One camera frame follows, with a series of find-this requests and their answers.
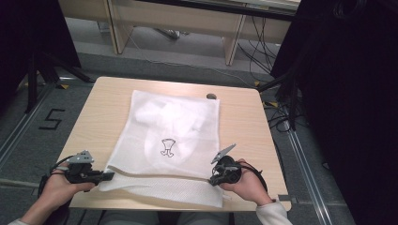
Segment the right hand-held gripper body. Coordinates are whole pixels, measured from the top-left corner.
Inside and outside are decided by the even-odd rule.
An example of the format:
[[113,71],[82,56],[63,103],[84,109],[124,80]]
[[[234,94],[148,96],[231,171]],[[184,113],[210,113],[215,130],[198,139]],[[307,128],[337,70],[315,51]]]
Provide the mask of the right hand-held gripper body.
[[235,143],[221,150],[211,161],[214,165],[212,175],[219,174],[221,177],[218,180],[222,184],[235,184],[241,177],[241,165],[228,156],[228,153],[236,146]]

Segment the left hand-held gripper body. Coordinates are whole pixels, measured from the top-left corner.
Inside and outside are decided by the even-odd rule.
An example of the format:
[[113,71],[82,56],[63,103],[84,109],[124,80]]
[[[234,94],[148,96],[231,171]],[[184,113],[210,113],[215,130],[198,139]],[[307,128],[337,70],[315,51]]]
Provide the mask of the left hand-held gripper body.
[[68,169],[65,172],[67,180],[72,184],[94,183],[97,185],[102,181],[103,173],[92,169],[93,162],[94,159],[87,150],[68,158]]

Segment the white mesh laundry bag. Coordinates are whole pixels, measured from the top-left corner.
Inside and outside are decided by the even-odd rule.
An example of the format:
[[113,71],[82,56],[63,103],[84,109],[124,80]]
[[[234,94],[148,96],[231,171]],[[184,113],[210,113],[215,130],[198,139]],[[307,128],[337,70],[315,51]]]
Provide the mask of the white mesh laundry bag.
[[208,182],[220,152],[219,117],[217,99],[133,91],[106,165],[115,175],[99,189],[221,208],[223,191]]

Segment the person's right hand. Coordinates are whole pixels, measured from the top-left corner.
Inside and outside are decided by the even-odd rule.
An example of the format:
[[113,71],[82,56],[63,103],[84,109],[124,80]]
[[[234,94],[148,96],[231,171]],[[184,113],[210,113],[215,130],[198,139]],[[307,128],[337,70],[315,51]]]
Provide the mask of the person's right hand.
[[273,203],[273,200],[269,197],[255,173],[245,168],[241,171],[242,174],[237,183],[222,183],[220,187],[227,191],[233,191],[243,200],[254,202],[258,206]]

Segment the person's left hand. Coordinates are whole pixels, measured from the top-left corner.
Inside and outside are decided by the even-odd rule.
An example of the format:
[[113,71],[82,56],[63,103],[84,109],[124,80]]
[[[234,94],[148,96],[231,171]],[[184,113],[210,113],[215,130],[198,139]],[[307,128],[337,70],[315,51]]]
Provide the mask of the person's left hand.
[[52,212],[71,200],[76,193],[89,191],[94,187],[94,183],[72,184],[64,172],[55,170],[50,174],[38,203],[45,211]]

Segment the white garment with black print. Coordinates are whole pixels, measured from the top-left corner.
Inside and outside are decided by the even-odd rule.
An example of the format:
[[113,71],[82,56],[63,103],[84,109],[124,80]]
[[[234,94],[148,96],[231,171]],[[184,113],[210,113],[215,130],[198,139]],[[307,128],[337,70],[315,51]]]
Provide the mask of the white garment with black print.
[[132,117],[134,172],[193,175],[218,144],[217,128],[198,102],[151,100],[135,105]]

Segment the black metal stand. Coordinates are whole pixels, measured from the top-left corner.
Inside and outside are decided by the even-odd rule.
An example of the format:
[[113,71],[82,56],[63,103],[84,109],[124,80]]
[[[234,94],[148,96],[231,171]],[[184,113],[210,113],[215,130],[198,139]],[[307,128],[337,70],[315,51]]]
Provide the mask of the black metal stand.
[[60,77],[55,71],[61,67],[76,78],[85,83],[93,83],[94,80],[77,70],[67,62],[46,52],[34,52],[28,60],[28,100],[25,112],[30,113],[38,102],[38,74],[46,83],[58,83]]
[[277,84],[280,86],[275,97],[280,102],[288,102],[289,111],[287,121],[292,130],[296,130],[295,120],[299,91],[298,77],[302,74],[307,63],[308,54],[302,52],[294,61],[293,65],[282,76],[256,88],[259,93],[262,93]]

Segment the black curtain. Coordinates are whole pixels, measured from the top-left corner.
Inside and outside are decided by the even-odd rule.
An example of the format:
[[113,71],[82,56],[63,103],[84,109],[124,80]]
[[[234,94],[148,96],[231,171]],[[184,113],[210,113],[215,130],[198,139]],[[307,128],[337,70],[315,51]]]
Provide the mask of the black curtain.
[[80,60],[58,0],[0,0],[0,112],[44,54],[72,67]]
[[301,0],[271,74],[301,53],[307,119],[357,225],[398,225],[398,0]]

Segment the light wooden desk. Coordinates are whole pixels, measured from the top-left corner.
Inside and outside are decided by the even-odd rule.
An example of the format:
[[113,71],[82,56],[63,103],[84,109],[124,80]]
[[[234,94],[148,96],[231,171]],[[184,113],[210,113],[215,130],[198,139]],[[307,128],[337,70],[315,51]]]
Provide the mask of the light wooden desk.
[[282,43],[301,0],[208,0],[208,9],[181,2],[58,0],[66,17],[108,23],[114,52],[121,54],[135,26],[222,38],[225,64],[233,64],[239,39]]

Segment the metal floor rail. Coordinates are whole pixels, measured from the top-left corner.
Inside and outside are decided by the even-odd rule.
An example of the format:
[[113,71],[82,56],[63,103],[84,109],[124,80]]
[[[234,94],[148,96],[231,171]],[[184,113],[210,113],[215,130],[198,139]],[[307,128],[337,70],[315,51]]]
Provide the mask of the metal floor rail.
[[314,205],[314,211],[317,214],[319,223],[321,225],[333,225],[329,209],[324,201],[317,183],[315,182],[314,175],[304,154],[297,132],[292,129],[292,126],[288,122],[284,122],[283,126],[287,130],[289,141],[298,161],[298,166],[302,173],[305,185],[309,191],[309,195]]
[[57,106],[63,94],[54,85],[45,85],[33,109],[23,113],[10,133],[0,139],[0,172],[17,170],[24,163],[38,164],[41,157],[44,162],[52,161],[61,143],[56,138],[56,123],[63,113]]

